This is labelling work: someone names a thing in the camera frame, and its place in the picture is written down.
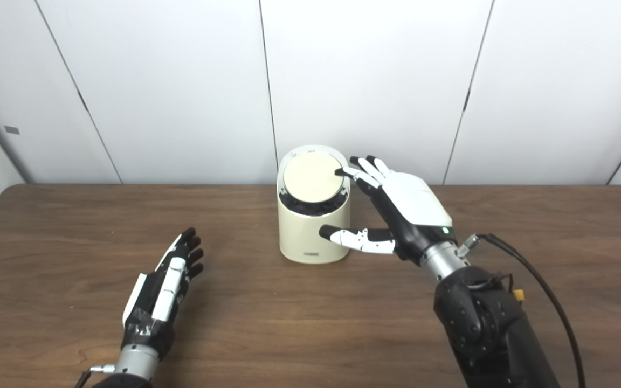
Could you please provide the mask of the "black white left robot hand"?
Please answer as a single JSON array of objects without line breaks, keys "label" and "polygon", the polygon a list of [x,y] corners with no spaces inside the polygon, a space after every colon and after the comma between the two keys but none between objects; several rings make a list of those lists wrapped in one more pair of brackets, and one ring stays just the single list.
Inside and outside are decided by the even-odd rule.
[{"label": "black white left robot hand", "polygon": [[140,273],[122,314],[121,346],[143,345],[162,361],[173,348],[175,319],[191,281],[204,270],[201,239],[194,227],[177,236],[155,270]]}]

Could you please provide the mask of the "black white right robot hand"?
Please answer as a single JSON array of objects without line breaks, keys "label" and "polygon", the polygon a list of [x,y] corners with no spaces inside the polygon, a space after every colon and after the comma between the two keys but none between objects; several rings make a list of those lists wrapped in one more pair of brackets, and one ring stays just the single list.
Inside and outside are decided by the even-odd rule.
[{"label": "black white right robot hand", "polygon": [[356,251],[396,254],[416,265],[432,246],[456,244],[452,218],[423,179],[391,170],[372,155],[352,156],[349,162],[354,167],[337,169],[335,175],[355,182],[387,228],[359,230],[325,224],[319,229],[321,238]]}]

